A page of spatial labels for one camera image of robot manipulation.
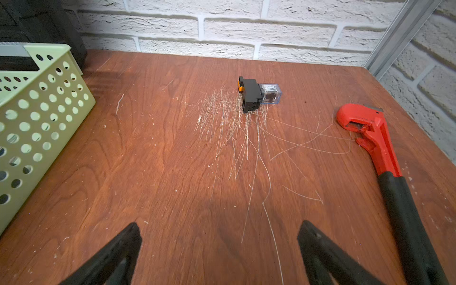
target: wooden table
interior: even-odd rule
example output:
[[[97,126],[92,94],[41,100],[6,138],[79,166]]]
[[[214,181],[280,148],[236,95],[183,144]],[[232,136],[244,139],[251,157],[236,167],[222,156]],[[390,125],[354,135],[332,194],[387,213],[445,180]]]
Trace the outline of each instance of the wooden table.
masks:
[[[314,223],[386,284],[404,284],[346,103],[383,108],[423,224],[456,283],[456,167],[361,67],[90,51],[97,103],[0,239],[3,284],[57,284],[128,223],[134,284],[307,284]],[[241,113],[238,76],[278,83]]]

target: wrench jaw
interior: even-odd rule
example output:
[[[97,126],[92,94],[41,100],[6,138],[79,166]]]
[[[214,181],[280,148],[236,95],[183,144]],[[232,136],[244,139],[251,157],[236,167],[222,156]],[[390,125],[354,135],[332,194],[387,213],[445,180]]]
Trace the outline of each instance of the wrench jaw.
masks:
[[[345,104],[338,110],[336,119],[344,129],[363,135],[356,142],[370,154],[378,175],[389,171],[394,177],[402,176],[383,112]]]

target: green plastic basket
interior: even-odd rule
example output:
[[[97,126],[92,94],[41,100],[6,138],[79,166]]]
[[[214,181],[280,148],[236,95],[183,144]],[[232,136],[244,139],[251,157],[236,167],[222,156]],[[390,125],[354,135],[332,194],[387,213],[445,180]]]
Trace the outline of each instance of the green plastic basket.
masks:
[[[95,105],[70,46],[0,43],[38,71],[0,71],[0,234]]]

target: wrench handle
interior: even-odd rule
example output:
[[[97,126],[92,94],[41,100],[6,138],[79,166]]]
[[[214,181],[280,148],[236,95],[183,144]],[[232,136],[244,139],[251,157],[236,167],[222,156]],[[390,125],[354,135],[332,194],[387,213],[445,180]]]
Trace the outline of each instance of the wrench handle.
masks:
[[[378,183],[407,283],[448,285],[405,178],[386,171],[378,176]]]

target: black plastic piece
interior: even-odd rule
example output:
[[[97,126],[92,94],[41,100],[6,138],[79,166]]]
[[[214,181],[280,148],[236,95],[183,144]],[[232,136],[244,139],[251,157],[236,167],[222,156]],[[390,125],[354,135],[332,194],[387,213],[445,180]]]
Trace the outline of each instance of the black plastic piece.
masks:
[[[130,285],[141,243],[142,238],[138,225],[129,224],[60,284]]]
[[[448,285],[405,178],[387,171],[378,177],[378,183],[407,283]]]
[[[80,68],[87,55],[81,36],[59,0],[1,0],[0,41],[67,44]]]
[[[383,284],[309,221],[302,222],[298,243],[310,285],[333,285],[329,272],[340,285]]]
[[[244,79],[240,76],[239,87],[243,87],[240,93],[243,97],[242,110],[244,113],[258,109],[263,102],[263,95],[256,80]]]

